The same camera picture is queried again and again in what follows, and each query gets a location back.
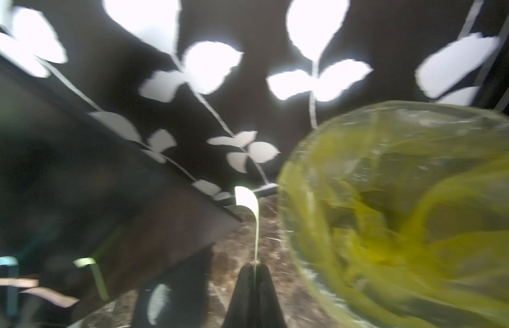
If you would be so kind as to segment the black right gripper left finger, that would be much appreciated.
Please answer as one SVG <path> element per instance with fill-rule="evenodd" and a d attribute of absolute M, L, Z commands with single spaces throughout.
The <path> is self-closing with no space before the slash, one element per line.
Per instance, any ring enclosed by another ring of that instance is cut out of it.
<path fill-rule="evenodd" d="M 254 327 L 251 310 L 251 306 L 254 304 L 254 287 L 254 268 L 249 264 L 244 265 L 237 277 L 222 328 Z"/>

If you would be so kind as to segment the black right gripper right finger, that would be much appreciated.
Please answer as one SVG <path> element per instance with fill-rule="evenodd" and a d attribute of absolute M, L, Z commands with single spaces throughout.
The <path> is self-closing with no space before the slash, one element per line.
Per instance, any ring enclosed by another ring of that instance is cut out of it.
<path fill-rule="evenodd" d="M 257 265 L 255 276 L 255 327 L 287 328 L 268 266 Z"/>

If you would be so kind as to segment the pale green sticky note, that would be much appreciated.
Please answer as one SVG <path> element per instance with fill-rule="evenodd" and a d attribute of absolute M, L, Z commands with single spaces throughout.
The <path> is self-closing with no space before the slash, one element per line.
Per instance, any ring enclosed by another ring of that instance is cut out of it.
<path fill-rule="evenodd" d="M 258 244 L 260 234 L 260 208 L 256 195 L 247 187 L 235 187 L 235 201 L 237 206 L 249 209 L 255 218 L 255 239 L 254 239 L 254 266 L 258 265 Z"/>

